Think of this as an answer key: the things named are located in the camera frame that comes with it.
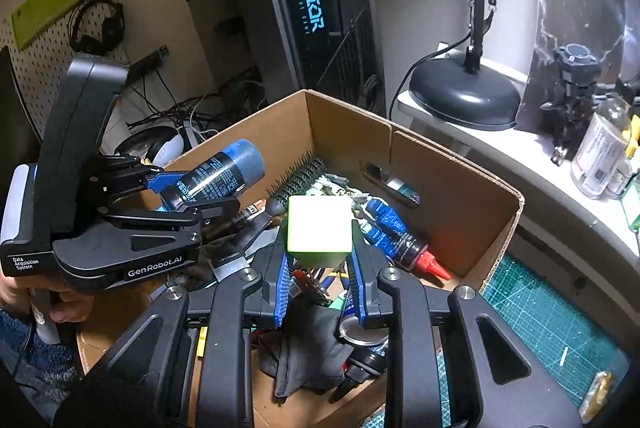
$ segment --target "red bottle cap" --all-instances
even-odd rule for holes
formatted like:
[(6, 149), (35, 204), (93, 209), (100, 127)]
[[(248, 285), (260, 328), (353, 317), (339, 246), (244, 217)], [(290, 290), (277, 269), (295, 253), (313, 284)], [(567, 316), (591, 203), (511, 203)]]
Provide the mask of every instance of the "red bottle cap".
[(423, 249), (418, 255), (418, 260), (415, 263), (414, 269), (421, 273), (431, 273), (443, 280), (451, 280), (451, 274), (449, 274), (449, 271), (440, 265), (436, 260), (436, 257), (427, 251), (427, 249)]

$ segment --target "white shelf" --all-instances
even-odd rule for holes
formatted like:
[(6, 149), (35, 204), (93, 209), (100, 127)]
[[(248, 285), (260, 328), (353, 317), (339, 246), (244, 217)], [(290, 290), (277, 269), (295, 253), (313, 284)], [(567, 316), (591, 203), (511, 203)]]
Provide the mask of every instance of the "white shelf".
[(529, 181), (583, 220), (634, 268), (638, 266), (638, 241), (626, 225), (620, 203), (608, 199), (594, 201), (583, 195), (571, 180), (570, 163), (558, 167), (549, 160), (551, 139), (514, 129), (486, 132), (449, 124), (422, 109), (408, 91), (399, 95), (398, 109)]

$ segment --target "pegboard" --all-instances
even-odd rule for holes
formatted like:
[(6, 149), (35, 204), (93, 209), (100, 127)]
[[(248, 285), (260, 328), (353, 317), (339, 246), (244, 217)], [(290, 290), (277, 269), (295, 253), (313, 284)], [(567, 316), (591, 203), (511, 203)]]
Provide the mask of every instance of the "pegboard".
[[(92, 8), (85, 14), (78, 35), (88, 34), (100, 39), (102, 21), (110, 15), (108, 6), (98, 5)], [(11, 17), (8, 16), (0, 24), (0, 48), (5, 45), (9, 47), (18, 87), (40, 137), (44, 135), (44, 128), (58, 96), (60, 83), (65, 78), (75, 55), (69, 46), (67, 21), (68, 14), (56, 21), (22, 51), (15, 45)], [(122, 44), (107, 57), (117, 62), (127, 62)]]

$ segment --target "hand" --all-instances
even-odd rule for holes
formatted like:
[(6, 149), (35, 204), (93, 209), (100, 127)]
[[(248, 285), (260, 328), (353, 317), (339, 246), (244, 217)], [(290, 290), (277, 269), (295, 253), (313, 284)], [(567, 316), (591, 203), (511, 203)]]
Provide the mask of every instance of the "hand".
[(29, 315), (31, 299), (29, 288), (49, 289), (60, 293), (60, 302), (52, 305), (50, 318), (56, 323), (83, 322), (94, 305), (94, 297), (69, 289), (59, 278), (38, 275), (11, 278), (4, 276), (0, 268), (0, 309), (14, 315)]

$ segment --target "person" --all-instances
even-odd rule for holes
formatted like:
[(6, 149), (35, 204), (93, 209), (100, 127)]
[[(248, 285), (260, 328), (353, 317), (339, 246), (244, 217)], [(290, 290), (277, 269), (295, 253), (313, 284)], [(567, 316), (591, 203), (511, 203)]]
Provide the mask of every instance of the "person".
[(57, 324), (88, 318), (94, 297), (71, 289), (55, 275), (7, 277), (0, 267), (0, 363), (24, 397), (52, 423), (60, 403), (78, 382), (75, 340), (47, 345), (39, 339), (31, 315), (30, 287), (55, 291), (60, 301), (49, 311)]

